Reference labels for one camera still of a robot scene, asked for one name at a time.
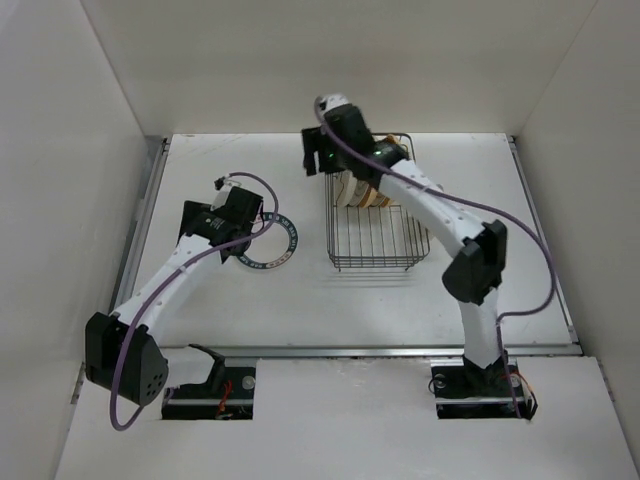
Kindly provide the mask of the white green rimmed plate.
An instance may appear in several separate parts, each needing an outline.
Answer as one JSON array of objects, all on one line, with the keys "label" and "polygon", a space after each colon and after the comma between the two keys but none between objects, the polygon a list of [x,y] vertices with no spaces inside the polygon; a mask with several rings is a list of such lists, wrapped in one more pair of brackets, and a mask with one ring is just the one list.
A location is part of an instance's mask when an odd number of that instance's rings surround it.
[{"label": "white green rimmed plate", "polygon": [[336,179],[336,206],[343,208],[349,205],[355,189],[357,187],[358,180],[353,174],[345,170],[339,174]]}]

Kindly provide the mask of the dark rimmed lettered plate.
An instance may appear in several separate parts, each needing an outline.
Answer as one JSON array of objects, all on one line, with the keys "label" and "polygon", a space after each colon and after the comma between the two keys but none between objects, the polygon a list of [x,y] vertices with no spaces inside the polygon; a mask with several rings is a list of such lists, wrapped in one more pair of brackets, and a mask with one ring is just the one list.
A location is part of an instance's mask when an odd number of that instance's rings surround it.
[{"label": "dark rimmed lettered plate", "polygon": [[238,258],[239,263],[249,269],[273,270],[289,261],[298,248],[299,233],[291,219],[264,212],[254,222],[255,230],[268,222],[273,223],[271,230]]}]

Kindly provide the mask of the yellow plate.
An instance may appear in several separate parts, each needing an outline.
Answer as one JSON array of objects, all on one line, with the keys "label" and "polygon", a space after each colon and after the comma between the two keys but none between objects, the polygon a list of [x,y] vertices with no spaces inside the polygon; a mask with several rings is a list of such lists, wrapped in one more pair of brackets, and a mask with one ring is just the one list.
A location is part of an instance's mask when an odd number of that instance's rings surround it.
[{"label": "yellow plate", "polygon": [[366,195],[363,197],[363,200],[361,202],[361,207],[369,208],[373,204],[373,202],[376,200],[377,196],[378,196],[377,190],[374,189],[373,187],[369,187]]}]

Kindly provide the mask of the tan plate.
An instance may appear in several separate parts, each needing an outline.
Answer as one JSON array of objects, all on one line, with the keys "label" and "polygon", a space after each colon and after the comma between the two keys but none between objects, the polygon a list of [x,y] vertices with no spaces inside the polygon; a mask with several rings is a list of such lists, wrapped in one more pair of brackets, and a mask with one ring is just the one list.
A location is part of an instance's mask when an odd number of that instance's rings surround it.
[{"label": "tan plate", "polygon": [[387,134],[384,136],[377,136],[377,141],[384,147],[389,147],[393,152],[398,154],[403,159],[411,159],[409,147],[400,141],[400,139],[393,135]]}]

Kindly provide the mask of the beige plate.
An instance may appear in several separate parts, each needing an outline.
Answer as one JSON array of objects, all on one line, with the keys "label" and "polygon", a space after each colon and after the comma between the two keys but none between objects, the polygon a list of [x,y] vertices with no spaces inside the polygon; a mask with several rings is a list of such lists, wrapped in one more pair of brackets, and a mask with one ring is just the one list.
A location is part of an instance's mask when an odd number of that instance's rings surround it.
[{"label": "beige plate", "polygon": [[375,202],[372,204],[373,207],[385,208],[388,205],[392,204],[393,200],[378,193],[375,199]]}]

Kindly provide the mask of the white ringed plate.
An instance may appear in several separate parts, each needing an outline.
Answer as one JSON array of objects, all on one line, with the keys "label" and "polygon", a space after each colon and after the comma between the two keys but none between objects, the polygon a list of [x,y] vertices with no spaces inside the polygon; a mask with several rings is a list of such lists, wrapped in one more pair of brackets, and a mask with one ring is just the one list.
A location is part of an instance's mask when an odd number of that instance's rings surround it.
[{"label": "white ringed plate", "polygon": [[366,208],[371,194],[370,186],[367,182],[358,180],[353,195],[349,201],[350,207]]}]

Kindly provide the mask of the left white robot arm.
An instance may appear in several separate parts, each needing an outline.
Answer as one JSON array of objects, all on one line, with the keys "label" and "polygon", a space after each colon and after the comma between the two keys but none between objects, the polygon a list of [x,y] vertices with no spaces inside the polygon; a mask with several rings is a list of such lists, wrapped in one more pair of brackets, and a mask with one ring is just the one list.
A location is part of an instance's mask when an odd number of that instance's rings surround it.
[{"label": "left white robot arm", "polygon": [[221,390],[221,355],[196,344],[170,353],[161,349],[161,338],[196,287],[248,248],[262,204],[260,195],[237,186],[222,191],[212,205],[185,202],[181,236],[164,265],[111,314],[95,313],[87,322],[91,382],[141,407],[184,384],[205,397]]}]

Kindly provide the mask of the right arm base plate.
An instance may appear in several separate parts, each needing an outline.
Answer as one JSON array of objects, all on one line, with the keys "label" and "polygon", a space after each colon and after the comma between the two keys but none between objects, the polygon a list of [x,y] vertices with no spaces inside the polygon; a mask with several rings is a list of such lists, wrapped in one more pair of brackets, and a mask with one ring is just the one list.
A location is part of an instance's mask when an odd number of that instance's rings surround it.
[{"label": "right arm base plate", "polygon": [[524,419],[530,421],[538,401],[521,375],[517,362],[508,361],[506,372],[498,359],[479,369],[465,358],[431,363],[429,390],[440,420]]}]

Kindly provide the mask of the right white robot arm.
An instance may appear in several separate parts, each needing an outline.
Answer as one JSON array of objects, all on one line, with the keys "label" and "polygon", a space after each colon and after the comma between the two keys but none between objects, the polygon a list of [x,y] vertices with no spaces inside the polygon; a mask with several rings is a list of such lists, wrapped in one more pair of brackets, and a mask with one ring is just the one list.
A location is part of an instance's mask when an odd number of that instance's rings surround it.
[{"label": "right white robot arm", "polygon": [[461,397],[489,397],[508,384],[505,350],[496,331],[498,288],[506,265],[507,229],[463,210],[433,183],[398,143],[376,139],[361,110],[342,94],[314,101],[319,122],[302,130],[308,175],[348,171],[400,204],[444,247],[451,262],[442,275],[457,300],[464,332],[463,374],[440,385]]}]

